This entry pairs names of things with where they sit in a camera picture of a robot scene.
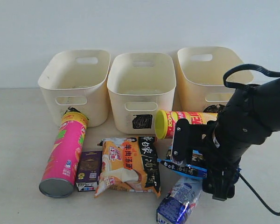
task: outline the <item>silver can bottom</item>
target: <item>silver can bottom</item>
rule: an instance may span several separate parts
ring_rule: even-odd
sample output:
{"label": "silver can bottom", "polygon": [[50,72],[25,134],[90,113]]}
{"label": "silver can bottom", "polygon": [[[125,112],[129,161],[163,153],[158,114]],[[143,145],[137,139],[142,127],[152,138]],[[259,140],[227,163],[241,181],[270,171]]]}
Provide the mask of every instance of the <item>silver can bottom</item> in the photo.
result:
{"label": "silver can bottom", "polygon": [[61,178],[50,178],[40,182],[39,190],[50,197],[67,197],[74,191],[71,182]]}

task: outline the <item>robotic arm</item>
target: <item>robotic arm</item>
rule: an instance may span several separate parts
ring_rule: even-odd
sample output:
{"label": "robotic arm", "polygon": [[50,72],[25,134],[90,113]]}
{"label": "robotic arm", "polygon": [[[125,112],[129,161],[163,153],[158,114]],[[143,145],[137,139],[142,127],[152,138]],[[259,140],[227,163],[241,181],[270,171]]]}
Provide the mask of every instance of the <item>robotic arm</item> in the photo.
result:
{"label": "robotic arm", "polygon": [[[241,70],[256,70],[268,77],[278,77],[263,85],[228,82],[230,75]],[[280,131],[280,72],[255,64],[242,64],[224,74],[224,85],[236,89],[216,121],[190,125],[178,120],[173,139],[172,161],[190,164],[192,150],[199,150],[207,164],[204,192],[224,201],[235,194],[239,177],[273,214],[273,211],[239,173],[241,156],[251,145],[261,145],[272,132]]]}

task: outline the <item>cylinder can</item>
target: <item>cylinder can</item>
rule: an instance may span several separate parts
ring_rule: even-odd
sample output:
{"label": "cylinder can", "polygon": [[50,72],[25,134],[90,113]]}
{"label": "cylinder can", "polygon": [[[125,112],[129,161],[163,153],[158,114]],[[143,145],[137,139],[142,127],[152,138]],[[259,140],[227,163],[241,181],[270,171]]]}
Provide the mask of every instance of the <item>cylinder can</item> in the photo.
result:
{"label": "cylinder can", "polygon": [[88,119],[80,112],[70,111],[61,123],[39,184],[39,190],[50,197],[67,197],[74,190]]}
{"label": "cylinder can", "polygon": [[206,124],[209,120],[217,120],[217,113],[180,112],[159,110],[155,116],[154,129],[158,139],[171,139],[175,125],[179,119],[185,118],[190,124]]}

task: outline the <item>beige floor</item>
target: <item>beige floor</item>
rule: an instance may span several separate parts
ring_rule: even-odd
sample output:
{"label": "beige floor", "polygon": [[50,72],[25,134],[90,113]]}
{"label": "beige floor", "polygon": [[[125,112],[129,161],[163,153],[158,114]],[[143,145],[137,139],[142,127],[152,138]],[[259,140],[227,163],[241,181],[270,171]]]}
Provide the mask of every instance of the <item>beige floor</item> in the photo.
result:
{"label": "beige floor", "polygon": [[[108,190],[99,198],[93,192],[74,192],[64,199],[44,196],[38,190],[57,127],[39,89],[0,90],[0,224],[150,224],[178,176],[160,166],[162,195]],[[126,136],[116,130],[110,113],[101,126],[88,128],[84,151],[97,147],[104,137]],[[169,140],[159,141],[163,157]],[[280,209],[280,133],[262,146],[251,147],[241,162],[242,174],[275,209]],[[236,196],[226,202],[203,194],[187,223],[280,224],[252,192],[239,181]]]}

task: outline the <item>storage bin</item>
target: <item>storage bin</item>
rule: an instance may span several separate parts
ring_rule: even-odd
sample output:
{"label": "storage bin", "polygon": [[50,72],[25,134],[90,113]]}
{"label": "storage bin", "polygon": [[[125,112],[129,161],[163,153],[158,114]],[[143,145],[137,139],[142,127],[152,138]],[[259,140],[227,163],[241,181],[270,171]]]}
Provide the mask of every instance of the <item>storage bin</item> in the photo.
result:
{"label": "storage bin", "polygon": [[89,119],[88,127],[104,123],[110,101],[107,76],[110,54],[104,50],[68,50],[55,55],[38,80],[56,125],[69,106]]}
{"label": "storage bin", "polygon": [[[193,47],[178,51],[177,89],[183,111],[203,112],[210,105],[226,105],[234,89],[223,84],[223,75],[242,64],[241,59],[224,47]],[[228,81],[247,84],[250,71],[241,71]]]}
{"label": "storage bin", "polygon": [[176,88],[172,58],[162,53],[119,55],[110,69],[107,88],[118,130],[155,134],[157,110],[172,110]]}

